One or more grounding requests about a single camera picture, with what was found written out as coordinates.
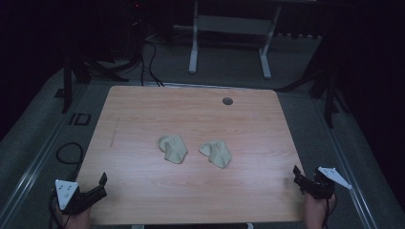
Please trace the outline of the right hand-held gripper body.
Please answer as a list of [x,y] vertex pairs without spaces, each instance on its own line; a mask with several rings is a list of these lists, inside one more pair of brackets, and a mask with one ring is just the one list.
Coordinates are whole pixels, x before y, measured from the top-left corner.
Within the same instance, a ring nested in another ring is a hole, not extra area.
[[306,191],[315,199],[330,199],[335,192],[335,184],[348,190],[352,188],[335,168],[318,167],[314,170],[313,180]]

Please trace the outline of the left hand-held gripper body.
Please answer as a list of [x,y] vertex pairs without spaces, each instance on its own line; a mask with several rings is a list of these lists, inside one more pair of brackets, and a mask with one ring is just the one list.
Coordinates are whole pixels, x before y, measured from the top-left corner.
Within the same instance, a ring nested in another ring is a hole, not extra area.
[[97,190],[81,193],[77,182],[57,179],[54,184],[57,204],[64,215],[78,215],[99,201]]

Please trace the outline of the beige sock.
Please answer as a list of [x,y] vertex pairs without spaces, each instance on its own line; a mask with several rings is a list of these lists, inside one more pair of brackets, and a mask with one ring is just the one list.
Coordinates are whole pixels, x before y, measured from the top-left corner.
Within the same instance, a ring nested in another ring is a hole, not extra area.
[[164,152],[164,158],[175,164],[181,164],[188,152],[180,135],[162,136],[159,148]]
[[211,140],[203,143],[199,152],[208,157],[208,161],[218,168],[225,168],[232,159],[223,140]]

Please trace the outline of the person's right hand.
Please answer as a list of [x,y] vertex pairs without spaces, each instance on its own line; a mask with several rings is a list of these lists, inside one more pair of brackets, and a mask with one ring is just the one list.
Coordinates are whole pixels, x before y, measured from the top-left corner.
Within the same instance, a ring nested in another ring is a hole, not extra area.
[[323,229],[336,206],[336,195],[329,199],[315,199],[305,193],[304,223],[306,229]]

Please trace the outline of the person's left hand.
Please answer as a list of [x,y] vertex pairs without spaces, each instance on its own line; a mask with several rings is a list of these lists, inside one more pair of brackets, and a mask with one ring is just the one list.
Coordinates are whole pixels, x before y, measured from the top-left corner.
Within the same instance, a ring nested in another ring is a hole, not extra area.
[[90,229],[91,209],[88,208],[78,215],[63,215],[58,205],[55,205],[56,218],[63,229]]

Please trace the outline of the black tripod stand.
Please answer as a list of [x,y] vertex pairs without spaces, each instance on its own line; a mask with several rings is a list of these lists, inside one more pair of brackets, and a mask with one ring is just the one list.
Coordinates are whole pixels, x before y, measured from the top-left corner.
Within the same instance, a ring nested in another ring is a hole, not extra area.
[[324,69],[316,70],[313,73],[305,73],[300,79],[284,87],[275,89],[275,92],[286,93],[309,83],[310,81],[314,81],[309,90],[309,96],[311,98],[319,99],[323,94],[326,95],[324,120],[329,128],[333,128],[332,114],[337,111],[337,108],[334,105],[334,99],[337,96],[335,89],[338,81],[339,70],[340,67],[337,63],[329,64]]
[[115,81],[127,82],[127,78],[117,75],[118,72],[129,69],[135,62],[130,60],[128,63],[118,65],[116,67],[107,68],[80,52],[67,53],[63,61],[63,88],[59,89],[55,96],[63,99],[62,113],[65,114],[69,111],[73,102],[73,74],[76,78],[83,83],[89,83],[91,77],[87,72],[88,67],[91,67]]

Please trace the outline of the metal floor rail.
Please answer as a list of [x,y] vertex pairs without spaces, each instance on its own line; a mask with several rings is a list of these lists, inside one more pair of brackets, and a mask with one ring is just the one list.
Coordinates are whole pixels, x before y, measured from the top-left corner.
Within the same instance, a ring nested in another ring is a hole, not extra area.
[[9,229],[86,90],[85,84],[75,85],[73,102],[63,113],[56,87],[45,87],[0,141],[0,229]]
[[325,129],[328,140],[331,145],[332,154],[337,162],[339,172],[346,179],[346,181],[352,186],[349,190],[353,205],[357,211],[360,221],[364,229],[378,229],[373,214],[370,210],[369,204],[365,199],[364,193],[357,182],[357,179],[353,173],[352,168],[346,158],[345,152],[337,138],[337,135],[333,128],[330,128],[328,123],[324,119],[324,113],[322,109],[322,102],[316,99],[311,101],[317,116]]

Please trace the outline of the white desk frame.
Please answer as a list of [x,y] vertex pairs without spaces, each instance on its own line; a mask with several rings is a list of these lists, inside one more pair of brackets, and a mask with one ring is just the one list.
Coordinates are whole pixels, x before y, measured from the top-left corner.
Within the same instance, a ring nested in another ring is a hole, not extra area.
[[214,31],[224,33],[239,33],[262,35],[266,38],[266,43],[258,50],[260,63],[264,79],[272,77],[267,60],[269,45],[275,32],[276,24],[281,12],[281,7],[276,7],[270,20],[238,18],[204,15],[199,13],[199,0],[194,0],[193,9],[193,37],[192,48],[189,60],[189,73],[195,73],[198,66],[199,43],[198,37],[200,31]]

